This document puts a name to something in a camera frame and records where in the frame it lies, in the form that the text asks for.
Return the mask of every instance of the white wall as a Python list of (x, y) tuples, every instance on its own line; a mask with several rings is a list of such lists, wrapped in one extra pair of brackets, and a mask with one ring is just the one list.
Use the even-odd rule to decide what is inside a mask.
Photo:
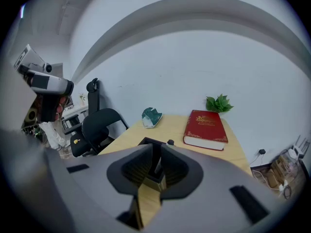
[(29, 44), (45, 62), (50, 64), (63, 63), (64, 78), (71, 78), (68, 36), (57, 35), (55, 33), (30, 34), (19, 30), (9, 55), (11, 64), (15, 63), (27, 44)]
[[(159, 36), (109, 58), (83, 78), (103, 84), (108, 106), (129, 125), (147, 107), (188, 116), (205, 110), (205, 97), (223, 93), (234, 108), (223, 115), (249, 162), (264, 148), (272, 160), (311, 130), (311, 81), (264, 44), (223, 32)], [(252, 165), (261, 164), (261, 157)]]
[[(132, 12), (160, 0), (93, 0), (80, 17), (70, 41), (72, 74), (94, 43), (113, 25)], [(309, 51), (308, 33), (285, 0), (241, 0), (254, 5), (280, 20), (305, 44)]]
[[(93, 0), (72, 35), (72, 73), (92, 45), (115, 23), (158, 0)], [(242, 0), (272, 14), (308, 46), (308, 38), (282, 0)], [(106, 106), (129, 125), (147, 107), (188, 116), (205, 110), (205, 96), (223, 93), (235, 107), (223, 118), (252, 166), (266, 164), (311, 130), (311, 81), (289, 59), (252, 39), (225, 32), (191, 31), (140, 42), (105, 60), (78, 84), (86, 92), (93, 78), (103, 82)]]

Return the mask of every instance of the ceiling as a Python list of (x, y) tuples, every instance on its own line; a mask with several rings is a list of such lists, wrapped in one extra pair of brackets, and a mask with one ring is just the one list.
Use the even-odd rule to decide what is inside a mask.
[(24, 8), (19, 29), (26, 33), (71, 35), (91, 0), (30, 0)]

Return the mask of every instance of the curved ceiling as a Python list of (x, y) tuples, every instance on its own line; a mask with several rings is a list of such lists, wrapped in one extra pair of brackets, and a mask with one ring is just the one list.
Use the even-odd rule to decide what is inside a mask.
[(25, 33), (70, 35), (91, 0), (29, 0), (20, 29)]
[(131, 13), (89, 49), (72, 81), (141, 41), (167, 33), (214, 30), (259, 41), (286, 56), (311, 79), (311, 55), (299, 38), (271, 14), (240, 0), (161, 0)]

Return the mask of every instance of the wooden desk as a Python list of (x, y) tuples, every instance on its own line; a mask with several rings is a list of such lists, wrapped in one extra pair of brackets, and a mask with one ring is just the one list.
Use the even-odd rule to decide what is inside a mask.
[[(193, 150), (199, 153), (218, 157), (230, 161), (234, 165), (252, 175), (245, 154), (230, 129), (227, 122), (222, 119), (223, 126), (228, 138), (228, 144), (223, 151), (208, 150), (184, 144), (183, 136), (188, 121), (187, 116), (163, 115), (154, 129), (145, 129), (142, 121), (126, 130), (122, 135), (115, 139), (100, 154), (116, 152), (137, 146), (143, 138), (148, 137), (161, 142), (167, 142), (169, 139), (174, 141), (174, 145), (185, 149)], [(146, 226), (161, 209), (160, 193), (152, 188), (142, 184), (138, 189), (138, 204), (141, 214), (142, 223)]]
[(228, 144), (225, 145), (225, 149), (223, 151), (208, 150), (185, 144), (183, 142), (183, 136), (187, 121), (187, 116), (163, 115), (163, 118), (159, 121), (155, 128), (146, 129), (144, 128), (142, 121), (139, 120), (136, 124), (134, 124), (117, 139), (115, 139), (100, 154), (111, 153), (135, 147), (145, 137), (161, 142), (167, 142), (171, 139), (174, 141), (174, 145), (177, 147), (221, 158), (238, 166), (249, 175), (252, 175), (245, 154), (236, 136), (224, 119), (222, 119), (222, 123), (228, 138)]

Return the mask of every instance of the white and green object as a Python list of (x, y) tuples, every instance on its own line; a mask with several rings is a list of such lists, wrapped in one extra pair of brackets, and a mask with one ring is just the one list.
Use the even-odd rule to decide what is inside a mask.
[(158, 113), (155, 108), (149, 107), (141, 115), (142, 123), (146, 129), (154, 128), (162, 118), (162, 113)]

